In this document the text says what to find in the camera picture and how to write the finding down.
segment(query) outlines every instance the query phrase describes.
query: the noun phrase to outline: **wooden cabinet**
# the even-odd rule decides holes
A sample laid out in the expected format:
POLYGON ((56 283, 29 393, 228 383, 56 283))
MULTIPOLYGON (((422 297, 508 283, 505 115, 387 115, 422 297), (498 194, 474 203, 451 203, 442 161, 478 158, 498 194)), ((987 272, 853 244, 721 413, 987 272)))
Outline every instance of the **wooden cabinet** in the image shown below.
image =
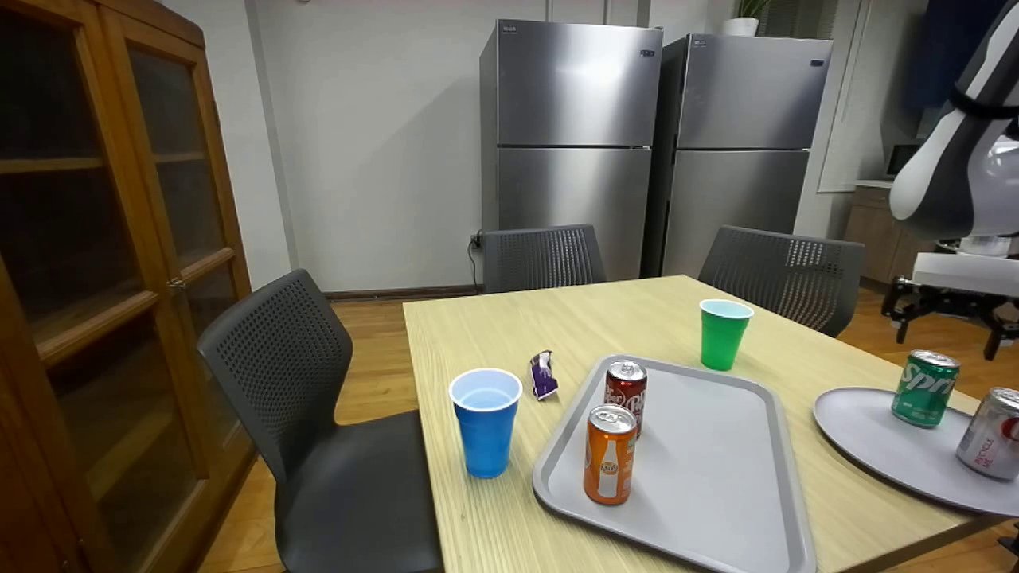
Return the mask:
POLYGON ((201 32, 0 0, 0 569, 182 569, 251 447, 193 339, 248 292, 201 32))
POLYGON ((895 283, 911 276, 918 252, 930 252, 933 239, 901 226, 887 208, 891 186, 861 183, 849 201, 846 239, 865 244, 862 276, 871 283, 895 283))

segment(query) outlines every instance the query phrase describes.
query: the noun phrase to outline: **stainless steel refrigerator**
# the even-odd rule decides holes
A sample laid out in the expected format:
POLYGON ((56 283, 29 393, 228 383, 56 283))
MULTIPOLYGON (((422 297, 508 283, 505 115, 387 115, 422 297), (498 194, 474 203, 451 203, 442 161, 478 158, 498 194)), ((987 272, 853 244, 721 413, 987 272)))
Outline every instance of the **stainless steel refrigerator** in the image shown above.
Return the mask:
POLYGON ((481 226, 591 223, 637 276, 663 29, 499 19, 481 55, 481 226))
POLYGON ((641 273, 700 273, 721 226, 790 231, 832 42, 687 36, 663 52, 641 273))

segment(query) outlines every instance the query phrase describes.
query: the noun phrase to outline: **copper can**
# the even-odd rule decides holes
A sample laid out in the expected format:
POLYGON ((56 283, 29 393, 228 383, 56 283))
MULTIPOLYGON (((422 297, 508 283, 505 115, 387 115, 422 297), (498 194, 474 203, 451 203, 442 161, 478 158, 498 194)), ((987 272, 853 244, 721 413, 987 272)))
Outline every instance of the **copper can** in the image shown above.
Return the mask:
POLYGON ((1019 476, 1019 393, 995 387, 965 437, 960 441, 956 455, 973 470, 1016 482, 1019 476))
POLYGON ((582 491, 591 502, 620 505, 631 501, 637 418, 617 404, 600 404, 586 424, 582 491))
POLYGON ((637 418, 637 437, 644 424, 644 395, 646 395, 646 373, 637 360, 615 360, 606 373, 606 404, 620 404, 637 418))

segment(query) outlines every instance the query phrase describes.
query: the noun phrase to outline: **refrigerator door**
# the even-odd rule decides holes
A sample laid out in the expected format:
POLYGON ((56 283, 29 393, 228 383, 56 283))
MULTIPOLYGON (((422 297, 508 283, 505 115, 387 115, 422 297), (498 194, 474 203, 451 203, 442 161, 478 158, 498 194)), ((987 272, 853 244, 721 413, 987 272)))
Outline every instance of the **refrigerator door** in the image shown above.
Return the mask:
POLYGON ((606 276, 637 276, 646 172, 646 149, 499 149, 498 228, 591 223, 606 276))
POLYGON ((663 29, 498 25, 498 143, 651 148, 663 29))
POLYGON ((668 49, 680 67, 674 148, 813 143, 832 42, 692 36, 668 49))
POLYGON ((792 231, 807 153, 674 153, 667 273, 700 273, 721 226, 792 231))

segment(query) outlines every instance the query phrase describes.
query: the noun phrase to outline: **green plastic cup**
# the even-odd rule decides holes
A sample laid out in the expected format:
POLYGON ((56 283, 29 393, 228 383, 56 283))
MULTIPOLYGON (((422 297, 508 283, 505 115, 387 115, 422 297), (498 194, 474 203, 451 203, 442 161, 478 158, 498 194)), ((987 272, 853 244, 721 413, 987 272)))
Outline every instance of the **green plastic cup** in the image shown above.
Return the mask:
POLYGON ((739 342, 756 308, 736 300, 700 300, 700 364, 731 370, 739 342))

